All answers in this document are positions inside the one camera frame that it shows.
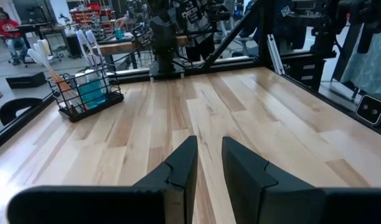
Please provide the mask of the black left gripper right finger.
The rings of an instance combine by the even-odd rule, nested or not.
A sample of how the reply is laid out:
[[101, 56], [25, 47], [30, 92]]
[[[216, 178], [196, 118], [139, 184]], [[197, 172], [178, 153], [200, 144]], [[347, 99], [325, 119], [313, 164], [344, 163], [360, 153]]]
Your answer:
[[380, 188], [315, 187], [231, 137], [222, 162], [237, 223], [381, 223]]

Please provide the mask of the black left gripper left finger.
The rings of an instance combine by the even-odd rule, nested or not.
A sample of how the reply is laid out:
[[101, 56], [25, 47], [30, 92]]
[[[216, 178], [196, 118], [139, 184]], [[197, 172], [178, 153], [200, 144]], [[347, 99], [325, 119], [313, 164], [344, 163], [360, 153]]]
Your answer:
[[8, 203], [9, 223], [192, 223], [197, 137], [132, 186], [41, 185]]

